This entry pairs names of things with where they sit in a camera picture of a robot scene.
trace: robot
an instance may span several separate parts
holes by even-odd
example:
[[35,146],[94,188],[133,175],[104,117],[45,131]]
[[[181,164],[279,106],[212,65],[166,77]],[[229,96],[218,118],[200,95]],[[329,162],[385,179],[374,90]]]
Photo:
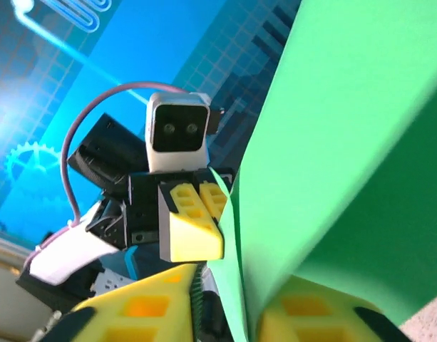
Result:
[[[104,114],[68,158],[73,134],[108,96],[160,88],[147,106],[145,142]],[[74,220],[27,259],[17,283],[56,313],[32,341],[231,342],[207,261],[223,258],[220,217],[235,172],[207,168],[207,134],[223,110],[206,94],[161,83],[129,83],[104,93],[71,126],[61,171]],[[83,216],[67,164],[102,190]],[[98,259],[134,245],[157,244],[171,264],[140,281]],[[405,335],[370,303],[295,276],[268,303],[252,341],[404,342]]]

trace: gear graphic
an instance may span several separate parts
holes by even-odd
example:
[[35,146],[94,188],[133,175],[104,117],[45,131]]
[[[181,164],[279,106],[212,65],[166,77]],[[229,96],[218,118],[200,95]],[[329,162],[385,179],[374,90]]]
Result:
[[[6,173],[12,187],[20,188],[25,195],[34,199],[56,199],[58,194],[63,192],[58,170],[60,155],[53,147],[39,145],[37,142],[18,145],[6,157]],[[14,177],[16,167],[28,173],[29,181],[16,181]]]

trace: green cardboard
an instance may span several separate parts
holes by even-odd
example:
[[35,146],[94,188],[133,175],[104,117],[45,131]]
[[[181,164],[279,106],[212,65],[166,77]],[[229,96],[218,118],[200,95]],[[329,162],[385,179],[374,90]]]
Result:
[[297,274],[397,325],[437,296],[437,91]]
[[228,201],[220,219],[220,230],[225,239],[225,253],[221,260],[209,261],[209,266],[220,293],[221,302],[230,326],[232,337],[236,342],[247,342],[247,319],[245,313],[245,298],[235,239],[234,210],[230,193],[221,177],[212,169],[215,179],[221,190],[226,194]]

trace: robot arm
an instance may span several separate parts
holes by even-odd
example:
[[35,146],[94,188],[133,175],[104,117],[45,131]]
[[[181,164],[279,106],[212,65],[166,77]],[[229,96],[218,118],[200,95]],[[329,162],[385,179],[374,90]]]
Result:
[[93,205],[78,226],[67,226],[38,246],[25,266],[30,275],[58,286],[92,261],[117,252],[116,247],[86,229],[100,205],[101,202]]

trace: yellow plastic piece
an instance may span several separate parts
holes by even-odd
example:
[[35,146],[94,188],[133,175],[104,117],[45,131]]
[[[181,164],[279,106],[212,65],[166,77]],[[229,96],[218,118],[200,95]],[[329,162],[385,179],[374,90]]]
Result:
[[223,237],[193,185],[177,185],[170,196],[178,210],[169,213],[171,262],[223,258]]
[[77,305],[96,315],[74,342],[192,342],[190,286],[197,265],[183,264]]
[[199,184],[199,197],[208,212],[218,222],[225,209],[227,197],[216,183],[203,182]]
[[291,276],[261,315],[258,342],[381,342],[354,313],[362,299]]

